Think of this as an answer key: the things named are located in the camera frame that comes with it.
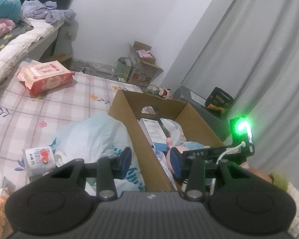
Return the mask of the right hand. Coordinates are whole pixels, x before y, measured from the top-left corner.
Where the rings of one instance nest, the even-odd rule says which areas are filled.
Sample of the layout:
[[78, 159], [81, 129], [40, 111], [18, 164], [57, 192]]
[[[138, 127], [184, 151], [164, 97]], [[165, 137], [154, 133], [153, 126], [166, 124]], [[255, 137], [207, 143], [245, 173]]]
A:
[[243, 169], [248, 170], [252, 174], [260, 177], [261, 179], [269, 182], [270, 184], [273, 184], [273, 179], [268, 174], [266, 174], [265, 172], [263, 172], [261, 170], [250, 167], [247, 162], [244, 162], [243, 164], [241, 164], [240, 167], [242, 167]]

